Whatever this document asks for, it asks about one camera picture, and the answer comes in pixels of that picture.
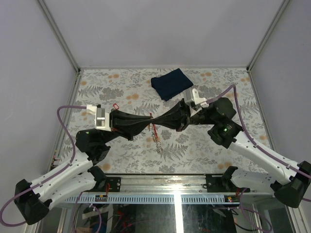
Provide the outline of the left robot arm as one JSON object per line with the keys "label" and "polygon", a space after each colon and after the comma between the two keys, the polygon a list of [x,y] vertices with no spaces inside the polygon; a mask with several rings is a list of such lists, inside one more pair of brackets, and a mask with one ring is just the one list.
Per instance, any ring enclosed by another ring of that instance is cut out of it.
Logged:
{"label": "left robot arm", "polygon": [[153,122],[150,116],[119,110],[107,113],[99,105],[83,109],[94,116],[94,128],[79,131],[75,138],[70,138],[72,156],[41,177],[16,184],[14,204],[28,225],[39,222],[54,206],[77,193],[104,190],[106,175],[97,164],[110,150],[107,143],[117,137],[132,140]]}

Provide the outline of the steel key holder red handle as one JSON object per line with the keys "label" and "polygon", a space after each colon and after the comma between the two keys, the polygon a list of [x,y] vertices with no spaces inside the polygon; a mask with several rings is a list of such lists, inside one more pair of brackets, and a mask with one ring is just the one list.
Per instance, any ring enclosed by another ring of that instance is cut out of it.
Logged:
{"label": "steel key holder red handle", "polygon": [[161,142],[160,142],[160,139],[159,139],[159,136],[158,136],[156,125],[154,123],[150,123],[149,126],[148,126],[148,129],[150,131],[152,131],[152,140],[156,144],[157,154],[161,154],[162,153],[162,146],[161,146]]}

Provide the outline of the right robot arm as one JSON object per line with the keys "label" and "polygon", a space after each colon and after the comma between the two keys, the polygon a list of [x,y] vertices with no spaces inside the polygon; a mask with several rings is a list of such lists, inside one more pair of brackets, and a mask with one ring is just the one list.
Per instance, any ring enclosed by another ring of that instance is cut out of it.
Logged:
{"label": "right robot arm", "polygon": [[274,195],[286,206],[297,208],[311,183],[310,163],[288,159],[256,141],[243,124],[232,120],[235,114],[228,98],[201,104],[199,108],[193,101],[181,100],[156,117],[154,123],[178,132],[188,125],[212,125],[207,133],[214,143],[248,158],[267,172],[247,172],[232,166],[222,176],[224,190],[230,192],[237,187],[260,190]]}

